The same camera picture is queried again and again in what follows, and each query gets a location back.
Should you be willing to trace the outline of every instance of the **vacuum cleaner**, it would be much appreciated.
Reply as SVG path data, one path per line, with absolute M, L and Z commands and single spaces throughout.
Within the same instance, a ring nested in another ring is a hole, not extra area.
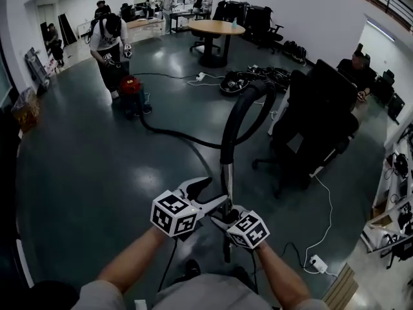
M 121 96 L 124 107 L 129 107 L 128 105 L 130 103 L 133 108 L 137 109 L 139 119 L 144 128 L 146 128 L 147 130 L 155 133 L 175 136 L 178 138 L 184 138 L 196 142 L 200 145 L 219 149 L 221 151 L 221 194 L 218 194 L 217 196 L 206 202 L 203 202 L 202 204 L 204 206 L 208 205 L 208 203 L 210 204 L 210 206 L 213 205 L 213 208 L 211 208 L 208 212 L 219 212 L 222 215 L 222 217 L 220 218 L 222 222 L 230 223 L 231 221 L 237 219 L 237 215 L 234 214 L 234 211 L 232 210 L 234 204 L 234 149 L 236 145 L 239 145 L 240 143 L 249 139 L 249 137 L 251 137 L 251 135 L 255 133 L 255 131 L 267 118 L 268 113 L 270 112 L 272 105 L 276 100 L 276 87 L 273 82 L 271 82 L 271 80 L 269 79 L 260 79 L 248 84 L 248 86 L 243 91 L 243 95 L 238 96 L 238 99 L 231 110 L 224 128 L 223 137 L 220 144 L 209 143 L 182 132 L 159 129 L 150 126 L 145 120 L 143 110 L 145 107 L 143 84 L 134 76 L 127 75 L 120 81 L 119 95 Z M 254 104 L 255 101 L 261 99 L 263 96 L 266 96 L 265 102 L 257 119 L 242 136 L 238 137 L 239 129 L 249 108 Z M 206 177 L 205 181 L 202 181 L 202 183 L 205 183 L 205 185 L 203 187 L 200 187 L 199 192 L 196 192 L 197 194 L 194 195 L 195 198 L 199 195 L 201 189 L 209 184 L 207 180 L 212 180 L 212 178 Z M 225 236 L 223 251 L 225 261 L 229 263 L 231 239 L 228 236 Z

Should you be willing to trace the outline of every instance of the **gray floor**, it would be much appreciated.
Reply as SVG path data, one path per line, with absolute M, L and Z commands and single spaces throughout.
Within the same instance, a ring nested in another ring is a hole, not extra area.
M 235 37 L 229 64 L 209 70 L 190 54 L 190 33 L 147 39 L 134 44 L 131 72 L 162 72 L 175 76 L 200 71 L 225 75 L 227 70 L 245 70 L 248 65 L 274 65 L 289 70 L 302 68 L 281 55 L 257 50 Z M 220 142 L 234 98 L 223 97 L 218 87 L 191 87 L 186 80 L 141 76 L 151 93 L 154 108 L 146 120 L 154 126 L 180 130 L 206 141 Z M 275 108 L 280 104 L 277 99 Z M 250 109 L 243 125 L 256 117 L 260 106 Z M 17 166 L 18 222 L 28 266 L 35 282 L 60 280 L 80 288 L 132 240 L 150 227 L 152 200 L 164 190 L 175 189 L 183 180 L 212 175 L 207 199 L 219 191 L 219 151 L 181 139 L 146 131 L 140 122 L 129 122 L 105 90 L 93 59 L 62 72 L 41 102 L 38 126 L 23 138 Z M 236 149 L 234 201 L 255 210 L 270 232 L 270 245 L 282 252 L 294 242 L 303 258 L 305 248 L 320 240 L 328 227 L 327 192 L 313 181 L 306 192 L 285 191 L 273 197 L 277 171 L 272 167 L 251 169 L 256 157 L 270 156 L 267 129 L 271 119 Z M 386 137 L 386 115 L 369 101 L 368 116 L 344 155 L 319 177 L 331 190 L 334 206 L 332 228 L 317 253 L 329 271 L 338 273 L 352 252 L 371 208 L 381 174 Z M 210 223 L 181 244 L 166 279 L 181 274 L 188 258 L 195 258 L 203 272 L 225 272 L 222 236 Z M 151 302 L 157 291 L 173 240 L 158 252 L 142 279 L 126 295 Z M 327 275 L 312 275 L 299 267 L 288 249 L 284 256 L 321 298 L 334 281 Z M 242 249 L 234 251 L 232 265 L 252 272 L 252 261 Z M 263 271 L 258 272 L 260 293 L 273 305 Z

